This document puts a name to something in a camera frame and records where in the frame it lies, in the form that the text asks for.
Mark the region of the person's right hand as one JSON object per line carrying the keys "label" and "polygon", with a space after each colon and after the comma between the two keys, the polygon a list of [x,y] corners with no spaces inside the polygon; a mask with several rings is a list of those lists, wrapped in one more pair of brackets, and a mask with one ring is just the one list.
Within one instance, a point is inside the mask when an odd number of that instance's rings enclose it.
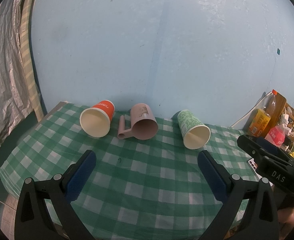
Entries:
{"label": "person's right hand", "polygon": [[294,207],[278,210],[279,239],[283,240],[294,228]]}

